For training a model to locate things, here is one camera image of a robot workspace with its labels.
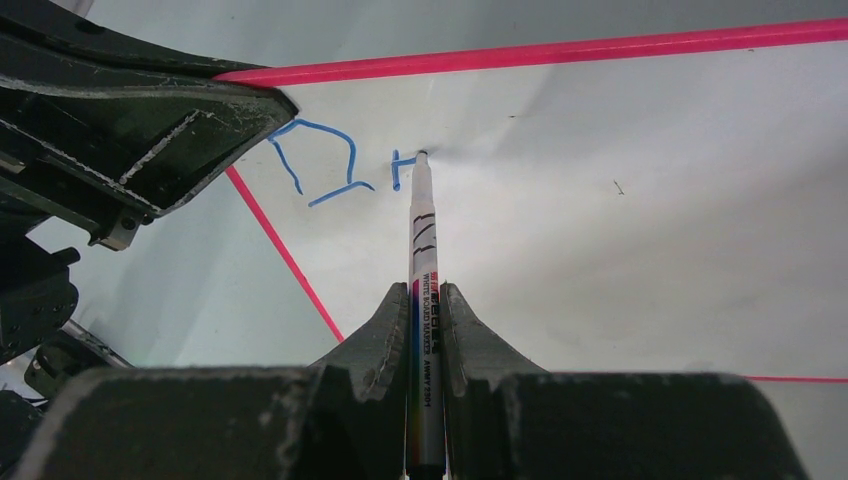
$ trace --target black marks on marker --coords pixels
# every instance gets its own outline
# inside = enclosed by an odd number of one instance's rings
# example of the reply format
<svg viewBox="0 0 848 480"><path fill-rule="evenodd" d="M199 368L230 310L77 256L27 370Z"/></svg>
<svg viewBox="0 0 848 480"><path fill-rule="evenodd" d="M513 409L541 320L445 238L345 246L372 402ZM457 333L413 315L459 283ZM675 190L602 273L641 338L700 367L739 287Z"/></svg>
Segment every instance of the black marks on marker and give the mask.
<svg viewBox="0 0 848 480"><path fill-rule="evenodd" d="M428 213L426 215L418 215L417 217L415 217L415 220L412 221L412 224L415 225L415 222L417 222L418 220L424 220L425 218L434 218L435 216L436 216L435 213Z"/></svg>
<svg viewBox="0 0 848 480"><path fill-rule="evenodd" d="M426 252L427 250L432 250L436 248L435 245L427 245L426 247L416 248L412 251L412 256L414 257L416 253Z"/></svg>
<svg viewBox="0 0 848 480"><path fill-rule="evenodd" d="M416 235L416 236L415 236L415 238L413 238L413 239L412 239L412 243L414 244L414 243L415 243L415 241L416 241L416 240L418 240L418 237L420 237L422 233L426 232L428 228L430 228L430 227L432 227L432 226L434 226L434 225L436 225L436 224L435 224L435 223L431 223L430 225L427 225L426 227L422 228L422 229L421 229L421 231L420 231L420 232L418 232L418 235Z"/></svg>

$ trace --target whiteboard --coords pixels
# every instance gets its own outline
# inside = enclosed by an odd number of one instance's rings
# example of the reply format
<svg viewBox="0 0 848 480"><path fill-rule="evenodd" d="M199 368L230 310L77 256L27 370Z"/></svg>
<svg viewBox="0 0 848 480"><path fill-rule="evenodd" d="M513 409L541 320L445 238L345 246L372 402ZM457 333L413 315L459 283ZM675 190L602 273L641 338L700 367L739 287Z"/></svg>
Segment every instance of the whiteboard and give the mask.
<svg viewBox="0 0 848 480"><path fill-rule="evenodd" d="M290 85L231 177L344 335L406 278L425 148L442 278L543 367L839 376L845 78L828 42Z"/></svg>

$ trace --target blue marker drawing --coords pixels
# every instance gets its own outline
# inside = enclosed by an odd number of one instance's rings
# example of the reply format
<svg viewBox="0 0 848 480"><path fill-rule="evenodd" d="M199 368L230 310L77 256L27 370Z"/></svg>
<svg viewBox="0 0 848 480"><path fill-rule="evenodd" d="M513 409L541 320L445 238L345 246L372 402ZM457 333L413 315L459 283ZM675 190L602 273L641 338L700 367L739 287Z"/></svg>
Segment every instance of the blue marker drawing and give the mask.
<svg viewBox="0 0 848 480"><path fill-rule="evenodd" d="M399 160L400 154L395 150L392 152L392 189L394 191L400 191L400 175L398 169L405 165L415 165L415 157L407 158L406 160Z"/></svg>
<svg viewBox="0 0 848 480"><path fill-rule="evenodd" d="M274 145L274 149L277 150L277 155L280 156L280 161L283 162L283 168L285 168L286 171L289 172L289 175L291 175L292 181L294 181L294 188L295 188L295 190L297 190L297 193L299 193L300 195L303 195L303 189L300 186L300 178L298 178L297 174L291 168L291 165L289 165L288 160L286 160L286 155L283 153L283 147L282 147L282 145L280 145L280 142L278 142L277 139L279 137L285 135L286 133L292 131L298 125L303 125L304 127L307 127L307 128L312 128L312 129L315 129L315 130L319 130L321 132L327 132L329 134L335 135L335 136L341 138L342 140L344 140L345 142L347 142L348 146L350 147L350 156L348 157L348 160L347 160L347 176L345 178L345 180L347 181L347 185L345 185L341 188L337 188L330 193L326 193L324 195L321 195L320 197L316 198L315 200L312 200L311 202L309 202L307 204L308 206L314 207L315 205L318 205L319 203L326 202L327 200L335 197L336 195L341 195L342 193L347 192L348 190L352 190L356 187L365 187L365 188L371 190L372 192L374 191L374 187L372 187L367 182L362 182L362 181L354 182L353 181L353 167L356 165L356 144L353 143L353 139L350 138L350 136L348 136L347 134L345 134L345 133L343 133L339 130L336 130L335 128L328 127L326 125L321 125L320 123L314 123L314 122L310 122L308 120L303 120L301 118L297 118L297 119L292 120L290 123L288 123L283 128L277 130L276 132L274 132L270 136L268 136L268 141L271 142L272 145Z"/></svg>

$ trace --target pink line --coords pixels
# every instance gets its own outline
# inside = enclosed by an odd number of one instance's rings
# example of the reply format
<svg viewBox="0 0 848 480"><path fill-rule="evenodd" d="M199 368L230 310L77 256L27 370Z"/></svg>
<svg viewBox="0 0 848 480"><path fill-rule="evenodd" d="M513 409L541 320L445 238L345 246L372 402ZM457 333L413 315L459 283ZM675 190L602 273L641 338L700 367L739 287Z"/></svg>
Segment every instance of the pink line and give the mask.
<svg viewBox="0 0 848 480"><path fill-rule="evenodd" d="M257 87L679 55L848 40L848 18L263 68L215 77Z"/></svg>
<svg viewBox="0 0 848 480"><path fill-rule="evenodd" d="M833 378L833 377L752 377L746 376L748 380L754 382L781 382L781 383L828 383L828 384L846 384L848 378Z"/></svg>
<svg viewBox="0 0 848 480"><path fill-rule="evenodd" d="M230 181L233 182L236 190L244 199L244 203L247 204L247 208L253 212L256 220L259 221L259 225L262 226L262 230L265 230L265 234L268 235L269 239L271 239L271 243L273 243L274 247L277 248L277 251L280 252L280 256L283 257L283 261L286 262L286 265L288 265L289 269L292 271L294 278L297 279L297 282L303 288L303 291L306 292L309 300L311 300L312 304L315 305L315 308L318 309L318 313L324 319L324 323L330 327L330 331L333 332L336 340L342 342L344 340L344 335L342 335L339 327L336 326L336 322L334 322L332 317L330 317L330 313L327 312L326 308L324 308L324 304L321 303L321 299L318 298L318 294L315 293L315 290L312 289L312 285L309 284L309 280L306 279L306 275L304 275L303 271L300 270L300 267L297 266L297 262L294 261L294 257L292 257L291 253L289 253L289 249L286 248L286 244L283 243L283 240L277 234L277 231L274 230L274 227L271 225L271 221L268 220L265 212L262 211L262 207L259 206L259 202L256 201L256 198L250 192L250 189L247 188L247 184L244 183L244 179L242 179L241 175L239 175L236 171L236 167L228 168L227 176L230 177Z"/></svg>

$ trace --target whiteboard marker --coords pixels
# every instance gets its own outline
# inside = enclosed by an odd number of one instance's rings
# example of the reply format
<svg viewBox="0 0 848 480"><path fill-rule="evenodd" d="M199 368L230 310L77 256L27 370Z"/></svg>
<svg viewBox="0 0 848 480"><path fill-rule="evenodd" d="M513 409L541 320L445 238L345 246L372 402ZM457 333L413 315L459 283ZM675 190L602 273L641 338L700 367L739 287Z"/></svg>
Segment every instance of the whiteboard marker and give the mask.
<svg viewBox="0 0 848 480"><path fill-rule="evenodd" d="M442 409L439 273L436 209L427 152L412 167L409 207L409 392L406 400L406 474L411 480L445 474L445 417Z"/></svg>

